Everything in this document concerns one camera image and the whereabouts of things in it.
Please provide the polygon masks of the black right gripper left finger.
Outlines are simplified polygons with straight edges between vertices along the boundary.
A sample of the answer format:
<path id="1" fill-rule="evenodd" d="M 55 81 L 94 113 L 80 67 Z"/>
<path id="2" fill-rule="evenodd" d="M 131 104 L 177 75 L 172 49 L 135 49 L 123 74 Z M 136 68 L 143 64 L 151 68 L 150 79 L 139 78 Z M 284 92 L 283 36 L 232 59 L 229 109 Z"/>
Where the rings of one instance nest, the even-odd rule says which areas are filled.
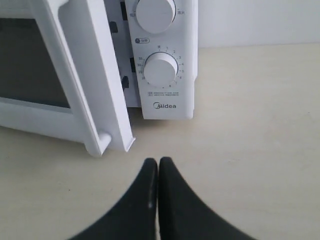
<path id="1" fill-rule="evenodd" d="M 147 158 L 120 200 L 72 240 L 155 240 L 158 165 Z"/>

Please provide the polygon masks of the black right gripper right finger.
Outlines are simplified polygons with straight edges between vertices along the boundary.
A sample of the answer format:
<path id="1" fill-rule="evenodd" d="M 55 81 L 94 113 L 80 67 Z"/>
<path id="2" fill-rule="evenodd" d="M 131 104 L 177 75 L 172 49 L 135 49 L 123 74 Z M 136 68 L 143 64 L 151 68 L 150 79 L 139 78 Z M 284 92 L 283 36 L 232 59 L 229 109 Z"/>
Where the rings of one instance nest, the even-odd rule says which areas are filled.
<path id="1" fill-rule="evenodd" d="M 170 157 L 159 161 L 158 222 L 162 240 L 253 239 L 208 207 Z"/>

